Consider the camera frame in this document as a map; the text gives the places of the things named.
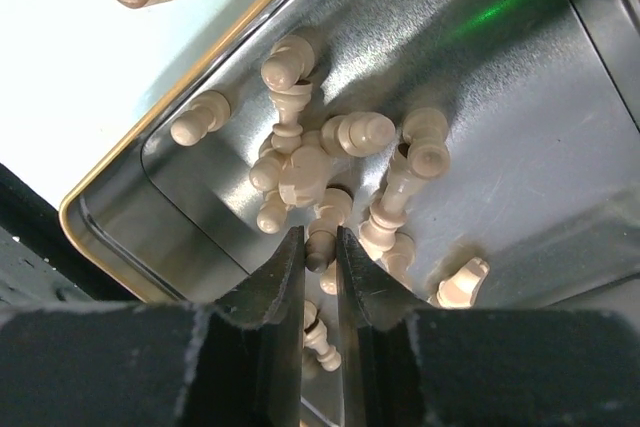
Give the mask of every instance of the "white chess piece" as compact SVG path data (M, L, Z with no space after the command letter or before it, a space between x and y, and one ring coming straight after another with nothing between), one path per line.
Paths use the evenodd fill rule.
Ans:
M440 282L435 296L437 306L444 309L473 307L487 275L489 275L489 264L479 257L474 257L451 278Z
M277 152L271 145L271 135L262 143L259 158L249 171L249 181L256 190L269 192L278 188L286 156Z
M448 134L447 118L431 107L414 110L404 120L402 135L410 144L407 158L417 176L432 180L449 170L451 157L445 144Z
M315 66L311 44L297 35L287 35L271 49L262 65L262 80L269 90L285 92L306 79Z
M304 320L302 325L307 330L316 321L318 316L318 308L309 300L304 301Z
M258 228L265 234L275 234L279 232L287 221L289 208L280 198L278 190L267 192L264 203L258 212Z
M396 231L407 222L407 202L427 183L411 170L406 153L406 144L396 147L389 163L387 187L369 207L369 219L360 225L360 243L374 260L372 254L382 256L393 248Z
M334 260L320 276L320 288L325 294L338 295L337 262Z
M171 124L171 137L182 146L197 144L209 132L220 129L231 117L231 107L224 96L213 90L191 101L188 110Z
M321 142L333 157L367 157L382 152L396 136L391 119L376 112L354 112L329 119Z
M280 197L285 204L308 207L324 196L331 177L331 158L320 146L320 133L302 136L302 146L291 154L280 174Z
M311 302L309 302L308 300L305 301L305 324L308 304L311 304L313 309L315 309L315 306ZM316 319L314 320L314 323L311 323L305 328L304 346L316 351L316 358L318 359L318 362L320 362L320 365L324 370L326 370L327 372L333 372L340 367L340 364L342 364L342 356L335 348L335 346L327 342L327 326L324 324L324 322L322 322L322 320L320 319Z
M311 101L312 90L311 83L301 80L286 92L269 92L279 116L278 123L273 126L271 145L281 154L291 154L302 144L298 117Z
M391 248L382 254L382 265L398 282L409 288L407 269L416 261L416 244L407 234L396 232L396 241Z
M353 199L344 190L325 190L322 202L314 208L316 220L309 224L305 244L306 265L312 272L324 272L336 258L338 226L351 215Z

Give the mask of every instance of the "chess piece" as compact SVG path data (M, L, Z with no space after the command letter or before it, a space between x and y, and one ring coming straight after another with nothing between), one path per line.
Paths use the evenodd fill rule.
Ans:
M473 307L482 282L489 275L489 264L479 257L467 262L453 277L438 286L435 301L443 309L469 309Z
M381 257L393 248L396 231L407 222L407 202L427 183L409 167L407 150L406 144L396 147L389 163L387 187L369 207L369 219L360 225L360 243L374 260L374 256Z
M409 288L407 269L416 261L416 244L407 234L396 232L396 241L391 250L382 254L382 265L398 282Z
M307 310L309 310L309 312L313 311L313 309L307 307L308 304L311 304L313 309L315 309L315 306L311 302L308 300L305 301L305 325ZM340 364L342 364L342 356L338 353L338 350L335 346L327 342L327 326L318 318L305 328L304 346L316 351L318 362L320 362L322 368L327 372L337 370Z
M382 152L395 138L393 122L376 112L354 112L329 119L321 142L333 157L367 157Z
M311 44L297 35L287 35L271 49L262 65L262 80L269 90L285 92L306 79L315 66Z
M449 124L442 112L426 107L411 112L402 124L404 141L410 144L409 166L420 178L432 180L444 175L451 165L445 144Z
M337 262L335 260L320 276L320 288L325 294L338 295Z
M278 188L280 173L287 158L271 145L271 135L262 143L258 161L249 171L249 181L256 190L269 192Z
M307 330L311 325L313 325L316 321L316 317L318 317L318 308L310 300L305 300L304 319L302 321L304 330Z
M265 234L279 232L287 221L289 208L280 198L278 190L267 192L258 212L258 228Z
M320 133L302 136L302 146L291 154L280 174L280 197L285 204L308 207L317 204L331 177L331 158L320 146Z
M338 226L351 215L353 199L344 190L329 188L315 206L316 220L309 224L305 245L306 265L312 272L324 272L336 258Z
M311 101L312 90L311 83L301 80L285 92L269 92L279 116L271 137L271 145L277 152L291 154L302 144L302 126L298 123L298 117Z
M190 147L209 132L220 129L230 116L231 107L221 93L213 90L203 92L171 124L171 137L177 144Z

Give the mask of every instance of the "tray rim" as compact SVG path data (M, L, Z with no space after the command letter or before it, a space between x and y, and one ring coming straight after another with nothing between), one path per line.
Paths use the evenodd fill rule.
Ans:
M227 29L222 36L216 40L212 46L206 51L200 59L198 59L184 76L178 80L151 108L149 111L120 139L114 147L78 182L78 184L62 199L58 211L58 219L62 230L73 247L78 250L84 257L93 262L98 268L107 273L110 277L120 283L140 300L145 301L144 292L139 292L133 286L129 285L121 276L112 269L106 262L93 255L82 242L76 237L69 220L69 209L73 202L82 194L82 192L100 175L100 173L113 162L116 157L130 145L135 138L151 124L156 117L162 114L166 108L176 99L178 95L192 82L194 82L207 67L222 55L235 40L239 37L245 28L254 21L260 13L274 0L255 0L249 8L241 14L238 19Z

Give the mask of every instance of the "metal tray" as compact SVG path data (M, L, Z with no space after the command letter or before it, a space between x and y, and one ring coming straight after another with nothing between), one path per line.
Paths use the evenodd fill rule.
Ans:
M640 136L629 110L640 99L619 54L640 52L637 0L605 0L610 23L589 25L601 1L260 0L69 195L65 231L147 301L212 300L254 271L282 237L257 229L262 197L247 178L277 118L259 70L275 41L299 32L321 46L307 129L359 110L398 125L421 106L449 117L451 171L412 200L404 228L417 242L418 295L474 255L492 269L481 307L548 305L637 272ZM612 26L618 54L593 41ZM232 119L181 148L170 123L206 89L227 96ZM331 182L355 194L349 227L392 149L335 162ZM294 211L289 224L312 218ZM313 274L307 296L338 342L335 299ZM321 373L305 384L305 415L340 424L339 393L339 375Z

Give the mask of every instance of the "pile of chess pieces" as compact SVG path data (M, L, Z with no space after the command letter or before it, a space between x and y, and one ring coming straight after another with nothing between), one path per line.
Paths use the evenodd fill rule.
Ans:
M262 80L279 121L262 143L249 180L264 195L257 225L266 234L280 232L292 209L314 208L316 219L307 227L306 265L322 274L322 290L336 295L337 228L349 219L353 199L345 190L328 187L333 159L382 152L395 141L396 126L377 112L354 112L328 119L320 130L305 132L298 120L311 101L309 76L316 60L312 45L291 34L276 43L262 65ZM224 126L230 116L229 102L222 94L204 92L173 122L171 136L180 145L195 145ZM399 230L407 222L406 206L411 198L449 170L451 158L445 143L449 124L438 109L423 107L406 116L401 132L386 187L372 199L358 238L373 260L409 288L406 273L415 262L416 246ZM473 306L488 271L486 262L472 259L443 280L429 302L441 308Z

